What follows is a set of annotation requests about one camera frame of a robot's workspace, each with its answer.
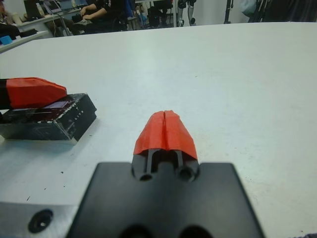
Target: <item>metal plate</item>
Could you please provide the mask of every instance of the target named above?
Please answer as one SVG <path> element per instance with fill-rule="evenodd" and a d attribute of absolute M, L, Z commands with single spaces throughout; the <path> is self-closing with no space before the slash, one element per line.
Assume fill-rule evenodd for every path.
<path fill-rule="evenodd" d="M 77 208 L 0 202 L 0 238 L 64 238 Z M 45 209 L 53 212 L 51 223 L 42 232 L 31 233 L 28 226 L 32 217 Z"/>

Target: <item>white table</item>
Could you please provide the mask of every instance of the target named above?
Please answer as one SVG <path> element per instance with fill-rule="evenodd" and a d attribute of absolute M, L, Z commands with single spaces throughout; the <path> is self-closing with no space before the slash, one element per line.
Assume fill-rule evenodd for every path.
<path fill-rule="evenodd" d="M 0 201 L 77 205 L 98 162 L 131 161 L 150 115 L 174 110 L 200 162 L 234 163 L 268 238 L 316 232 L 316 39 L 315 23 L 230 24 L 44 39 L 1 54 L 2 78 L 87 92 L 98 119 L 74 147 L 2 141 Z"/>
<path fill-rule="evenodd" d="M 27 37 L 23 37 L 23 38 L 19 38 L 19 39 L 13 40 L 13 42 L 8 44 L 8 45 L 1 45 L 0 46 L 0 54 L 5 52 L 5 51 L 8 51 L 8 50 L 10 50 L 12 48 L 15 48 L 17 46 L 20 46 L 22 44 L 25 44 L 25 43 L 27 43 L 29 41 L 33 41 L 35 39 L 42 38 L 42 37 L 46 36 L 48 33 L 49 33 L 48 31 L 39 31 L 35 35 L 27 36 Z"/>

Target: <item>red fingertip cover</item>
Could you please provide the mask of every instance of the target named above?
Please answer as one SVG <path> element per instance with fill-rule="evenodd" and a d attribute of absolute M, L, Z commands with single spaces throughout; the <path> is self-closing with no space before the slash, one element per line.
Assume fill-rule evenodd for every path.
<path fill-rule="evenodd" d="M 197 159 L 193 138 L 173 111 L 154 113 L 135 143 L 134 155 L 149 149 L 181 150 Z"/>
<path fill-rule="evenodd" d="M 12 108 L 41 108 L 67 95 L 65 87 L 41 78 L 10 78 L 6 89 Z"/>

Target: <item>black block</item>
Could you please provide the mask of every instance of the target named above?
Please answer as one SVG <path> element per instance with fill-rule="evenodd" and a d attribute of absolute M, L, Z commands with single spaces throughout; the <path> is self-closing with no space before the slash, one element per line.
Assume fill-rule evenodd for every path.
<path fill-rule="evenodd" d="M 200 164 L 190 182 L 172 163 L 135 179 L 130 163 L 100 163 L 68 238 L 263 238 L 232 164 Z"/>
<path fill-rule="evenodd" d="M 0 135 L 16 140 L 78 141 L 96 119 L 87 94 L 70 94 L 39 109 L 13 109 L 0 121 Z"/>

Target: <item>laptop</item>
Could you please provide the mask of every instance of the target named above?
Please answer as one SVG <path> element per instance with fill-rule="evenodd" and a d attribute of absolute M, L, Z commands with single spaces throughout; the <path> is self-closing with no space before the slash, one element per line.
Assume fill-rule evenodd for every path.
<path fill-rule="evenodd" d="M 61 9 L 56 0 L 43 0 L 44 7 L 49 14 L 59 13 L 70 9 Z"/>

